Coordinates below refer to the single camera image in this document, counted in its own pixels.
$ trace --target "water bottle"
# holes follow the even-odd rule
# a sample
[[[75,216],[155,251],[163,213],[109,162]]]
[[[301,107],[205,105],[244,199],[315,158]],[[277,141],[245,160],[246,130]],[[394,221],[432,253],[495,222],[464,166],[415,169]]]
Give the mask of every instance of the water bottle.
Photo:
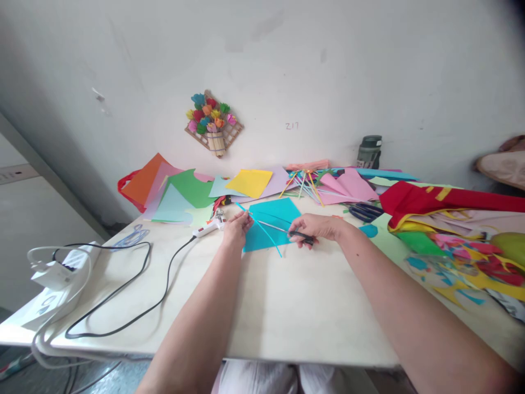
[[[379,156],[381,156],[382,138],[380,135],[364,136],[359,153],[357,154],[357,167],[379,168]]]

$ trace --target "person's left hand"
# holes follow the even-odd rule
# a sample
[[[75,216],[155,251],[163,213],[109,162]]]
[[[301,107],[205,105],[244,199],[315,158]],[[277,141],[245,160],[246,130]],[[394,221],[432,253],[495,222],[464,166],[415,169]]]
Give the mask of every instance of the person's left hand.
[[[253,225],[253,219],[248,211],[239,212],[224,225],[223,244],[243,248],[246,243],[246,233]]]

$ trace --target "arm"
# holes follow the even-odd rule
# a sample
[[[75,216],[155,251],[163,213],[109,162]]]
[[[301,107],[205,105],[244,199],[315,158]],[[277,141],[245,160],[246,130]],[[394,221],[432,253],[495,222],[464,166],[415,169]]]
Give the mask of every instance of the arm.
[[[290,227],[294,229],[341,246],[420,394],[511,391],[517,373],[359,229],[340,219],[309,214],[296,219]],[[292,240],[302,247],[302,238]]]
[[[226,223],[223,243],[160,344],[138,394],[211,392],[228,344],[241,252],[252,224],[248,212]]]

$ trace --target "orange paper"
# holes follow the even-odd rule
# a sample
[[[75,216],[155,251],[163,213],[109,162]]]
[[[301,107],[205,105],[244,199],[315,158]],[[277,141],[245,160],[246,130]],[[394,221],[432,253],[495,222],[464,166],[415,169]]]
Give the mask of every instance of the orange paper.
[[[144,205],[151,185],[155,180],[157,171],[161,163],[169,163],[162,157],[160,153],[157,153],[145,166],[142,168],[130,182],[124,186],[122,193],[129,198],[134,199],[136,202]]]

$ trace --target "hand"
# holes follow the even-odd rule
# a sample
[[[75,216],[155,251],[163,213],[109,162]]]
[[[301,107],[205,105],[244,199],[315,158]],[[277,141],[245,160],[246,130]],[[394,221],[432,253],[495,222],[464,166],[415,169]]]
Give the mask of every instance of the hand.
[[[246,243],[246,233],[253,225],[253,219],[248,211],[239,212],[224,225],[223,245],[243,248]]]
[[[294,220],[288,231],[299,231],[305,235],[310,235],[314,237],[314,243],[318,244],[318,237],[336,241],[341,230],[349,225],[351,224],[338,218],[306,213]],[[304,238],[301,236],[294,235],[290,238],[290,241],[296,242],[299,248],[306,245],[309,250],[312,249],[311,245],[303,243]]]

